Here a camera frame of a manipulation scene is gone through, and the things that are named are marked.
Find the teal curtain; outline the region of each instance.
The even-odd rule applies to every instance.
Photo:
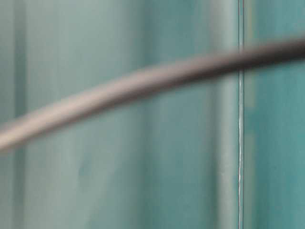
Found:
[[[236,50],[236,7],[1,0],[0,122],[148,65]],[[237,93],[233,74],[1,156],[1,228],[236,228]]]
[[[305,2],[245,0],[245,45],[302,36]],[[304,62],[247,72],[244,228],[305,225]]]
[[[301,35],[301,0],[1,0],[0,123],[136,69]],[[244,228],[305,224],[304,64],[244,78]],[[238,228],[238,78],[0,157],[6,229]]]

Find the wire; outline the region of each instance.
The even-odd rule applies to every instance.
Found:
[[[0,151],[92,115],[189,83],[305,58],[305,38],[144,69],[31,112],[0,129]]]

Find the cable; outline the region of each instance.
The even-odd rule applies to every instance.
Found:
[[[224,74],[305,58],[305,38],[137,71],[31,112],[0,129],[0,151],[110,108]]]

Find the blurry background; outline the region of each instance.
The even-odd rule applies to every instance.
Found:
[[[301,35],[305,3],[0,0],[0,122],[133,70]],[[244,227],[304,225],[302,73],[244,82]],[[154,96],[0,157],[8,229],[235,229],[238,78]]]

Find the black cable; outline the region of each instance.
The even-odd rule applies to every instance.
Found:
[[[68,97],[31,112],[0,129],[0,151],[115,106],[224,74],[305,58],[305,38],[177,62],[137,71],[128,77]]]

